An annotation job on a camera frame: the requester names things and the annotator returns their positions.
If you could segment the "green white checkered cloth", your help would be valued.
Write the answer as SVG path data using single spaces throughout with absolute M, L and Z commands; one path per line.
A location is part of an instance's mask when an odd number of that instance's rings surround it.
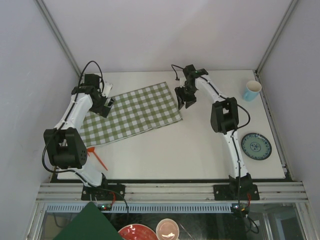
M 166 82 L 122 93 L 106 118 L 88 111 L 79 131 L 87 148 L 118 142 L 181 121 Z

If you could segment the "pink bowl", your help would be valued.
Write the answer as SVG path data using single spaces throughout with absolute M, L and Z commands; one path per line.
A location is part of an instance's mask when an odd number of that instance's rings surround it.
M 178 240 L 180 229 L 174 220 L 165 218 L 157 224 L 155 233 L 159 240 Z

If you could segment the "orange plastic spoon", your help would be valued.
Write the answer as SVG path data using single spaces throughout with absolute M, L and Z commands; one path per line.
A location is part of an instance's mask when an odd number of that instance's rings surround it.
M 89 147 L 87 148 L 87 153 L 90 156 L 90 154 L 93 154 L 96 159 L 99 161 L 99 163 L 103 166 L 103 168 L 108 171 L 108 168 L 106 167 L 106 165 L 103 163 L 103 161 L 101 160 L 101 158 L 97 155 L 96 151 L 95 151 L 95 147 Z

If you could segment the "green board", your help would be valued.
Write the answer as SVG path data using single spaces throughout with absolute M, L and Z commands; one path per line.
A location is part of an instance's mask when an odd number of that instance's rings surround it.
M 122 240 L 115 227 L 89 202 L 54 240 Z

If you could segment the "red plate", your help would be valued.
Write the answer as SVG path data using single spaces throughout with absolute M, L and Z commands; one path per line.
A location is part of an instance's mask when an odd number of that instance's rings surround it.
M 151 228 L 139 223 L 124 226 L 118 233 L 124 240 L 158 240 Z

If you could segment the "light blue mug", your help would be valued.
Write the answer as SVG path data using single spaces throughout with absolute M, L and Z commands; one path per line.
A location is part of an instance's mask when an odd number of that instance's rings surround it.
M 242 98 L 247 102 L 251 102 L 259 95 L 261 90 L 262 90 L 262 85 L 258 81 L 256 80 L 248 81 L 245 86 L 245 90 Z

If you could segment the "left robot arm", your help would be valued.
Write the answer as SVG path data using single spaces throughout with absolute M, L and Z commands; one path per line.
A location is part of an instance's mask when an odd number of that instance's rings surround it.
M 110 188 L 103 184 L 104 174 L 88 158 L 87 148 L 80 136 L 80 129 L 87 112 L 106 118 L 115 102 L 108 99 L 112 84 L 101 74 L 87 73 L 71 92 L 70 103 L 59 123 L 43 134 L 43 155 L 57 168 L 56 174 L 73 173 L 85 186 L 93 187 L 92 194 L 98 200 L 109 196 Z

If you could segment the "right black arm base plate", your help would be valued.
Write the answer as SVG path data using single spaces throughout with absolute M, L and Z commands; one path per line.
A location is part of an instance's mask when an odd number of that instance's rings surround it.
M 229 184 L 215 184 L 213 186 L 214 199 L 216 201 L 248 201 L 249 197 L 253 201 L 260 200 L 258 186 L 253 184 L 249 187 L 231 187 Z

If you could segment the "aluminium frame rail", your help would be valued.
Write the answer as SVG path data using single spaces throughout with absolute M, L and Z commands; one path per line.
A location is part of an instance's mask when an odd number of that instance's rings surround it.
M 259 203 L 303 203 L 308 201 L 301 182 L 257 182 Z M 79 203 L 81 183 L 43 183 L 38 203 Z M 213 183 L 126 183 L 124 198 L 129 203 L 215 202 Z

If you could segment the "blue patterned plate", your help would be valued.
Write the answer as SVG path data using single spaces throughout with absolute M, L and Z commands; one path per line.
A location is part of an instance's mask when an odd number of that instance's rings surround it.
M 270 141 L 256 132 L 248 133 L 241 139 L 241 148 L 249 158 L 257 161 L 266 160 L 272 153 Z

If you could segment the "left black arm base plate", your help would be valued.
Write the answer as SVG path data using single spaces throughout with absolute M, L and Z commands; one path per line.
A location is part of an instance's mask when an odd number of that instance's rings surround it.
M 122 201 L 125 197 L 126 187 L 123 184 L 111 184 L 107 186 L 90 187 L 83 186 L 81 192 L 82 201 Z

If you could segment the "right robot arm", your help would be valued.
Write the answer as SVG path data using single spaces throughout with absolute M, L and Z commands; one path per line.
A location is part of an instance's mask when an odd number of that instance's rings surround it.
M 185 79 L 178 76 L 179 86 L 174 89 L 178 109 L 189 108 L 196 103 L 196 92 L 204 91 L 212 101 L 210 125 L 213 131 L 223 135 L 230 154 L 229 189 L 227 196 L 234 200 L 240 200 L 253 188 L 253 181 L 249 174 L 241 153 L 238 140 L 239 113 L 242 108 L 235 97 L 224 96 L 213 84 L 209 73 L 204 69 L 196 69 L 194 65 L 180 67 L 172 64 L 171 68 L 182 70 Z

